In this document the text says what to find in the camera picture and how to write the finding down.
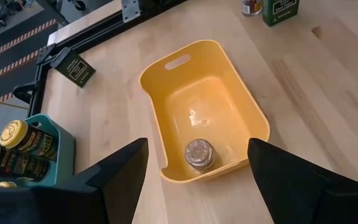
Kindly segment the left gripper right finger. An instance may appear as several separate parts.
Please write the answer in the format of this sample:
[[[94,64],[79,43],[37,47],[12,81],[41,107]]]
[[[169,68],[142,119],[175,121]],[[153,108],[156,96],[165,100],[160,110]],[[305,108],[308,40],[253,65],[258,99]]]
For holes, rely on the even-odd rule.
[[[308,161],[251,138],[249,163],[274,224],[312,224],[324,180]]]

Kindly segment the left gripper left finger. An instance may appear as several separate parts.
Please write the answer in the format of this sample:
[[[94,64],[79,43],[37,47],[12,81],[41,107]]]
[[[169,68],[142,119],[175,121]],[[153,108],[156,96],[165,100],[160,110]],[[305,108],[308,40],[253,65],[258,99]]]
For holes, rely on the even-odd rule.
[[[139,138],[76,174],[73,224],[132,224],[148,157],[148,139]]]

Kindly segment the cork-lid glass spice jar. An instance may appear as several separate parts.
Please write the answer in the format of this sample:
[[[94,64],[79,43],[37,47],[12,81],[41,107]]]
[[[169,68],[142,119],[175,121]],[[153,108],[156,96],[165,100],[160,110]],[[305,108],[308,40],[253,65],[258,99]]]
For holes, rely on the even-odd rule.
[[[194,139],[186,146],[184,157],[192,168],[206,172],[215,165],[218,155],[209,141]]]
[[[241,3],[245,16],[256,16],[262,11],[262,0],[241,0]]]

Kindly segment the dark green spice tin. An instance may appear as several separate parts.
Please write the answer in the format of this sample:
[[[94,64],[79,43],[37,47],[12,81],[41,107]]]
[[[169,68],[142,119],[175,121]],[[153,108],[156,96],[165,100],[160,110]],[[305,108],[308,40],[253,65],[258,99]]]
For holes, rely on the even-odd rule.
[[[298,14],[300,0],[263,0],[262,18],[272,27]]]
[[[50,66],[80,88],[83,88],[96,73],[85,59],[69,47],[63,48],[57,58],[51,61]]]

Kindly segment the teal plastic bin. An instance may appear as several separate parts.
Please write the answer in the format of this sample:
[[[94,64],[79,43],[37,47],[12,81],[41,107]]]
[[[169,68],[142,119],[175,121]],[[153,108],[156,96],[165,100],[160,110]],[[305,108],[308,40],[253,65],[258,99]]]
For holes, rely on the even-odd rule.
[[[73,135],[51,120],[46,114],[35,114],[26,118],[25,121],[30,124],[39,123],[39,129],[58,138],[57,160],[51,162],[49,173],[40,182],[23,181],[8,177],[0,177],[0,182],[14,182],[18,187],[51,187],[56,184],[62,184],[72,177],[75,169],[75,138]]]

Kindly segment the yellow plastic bin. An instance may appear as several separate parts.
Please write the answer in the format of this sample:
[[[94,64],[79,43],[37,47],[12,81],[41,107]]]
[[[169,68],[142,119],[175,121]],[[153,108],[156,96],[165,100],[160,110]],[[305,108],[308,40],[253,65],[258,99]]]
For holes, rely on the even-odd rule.
[[[215,40],[198,40],[161,58],[139,82],[163,144],[166,166],[160,175],[171,183],[208,180],[246,166],[249,139],[269,139],[269,122]],[[185,159],[194,140],[207,141],[215,153],[200,169]]]

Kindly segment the black floor mat striped edge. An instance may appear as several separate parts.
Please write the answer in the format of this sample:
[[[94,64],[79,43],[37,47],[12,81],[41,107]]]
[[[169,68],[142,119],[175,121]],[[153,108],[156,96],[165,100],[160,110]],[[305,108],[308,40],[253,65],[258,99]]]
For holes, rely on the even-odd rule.
[[[41,13],[0,34],[0,101],[13,97],[16,86],[35,80],[37,57],[58,28]]]

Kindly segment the black aluminium table frame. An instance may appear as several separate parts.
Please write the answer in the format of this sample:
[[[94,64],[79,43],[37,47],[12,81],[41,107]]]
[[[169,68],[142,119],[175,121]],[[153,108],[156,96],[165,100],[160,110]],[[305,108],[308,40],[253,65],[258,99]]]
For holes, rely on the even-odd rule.
[[[48,72],[52,67],[51,61],[57,58],[60,51],[69,47],[77,54],[81,54],[104,41],[115,37],[183,2],[186,0],[138,0],[140,16],[124,23],[121,8],[90,25],[89,27],[50,44],[39,52],[36,63],[35,80],[25,85],[15,87],[13,95],[29,105],[27,117],[39,114],[42,109]]]

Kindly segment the silver metal bracket plate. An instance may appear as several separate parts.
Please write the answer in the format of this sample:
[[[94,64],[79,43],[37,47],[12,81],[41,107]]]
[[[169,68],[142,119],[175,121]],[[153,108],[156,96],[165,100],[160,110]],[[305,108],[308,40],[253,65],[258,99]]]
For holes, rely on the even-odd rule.
[[[140,16],[140,6],[138,0],[121,0],[121,4],[124,23],[128,23]]]

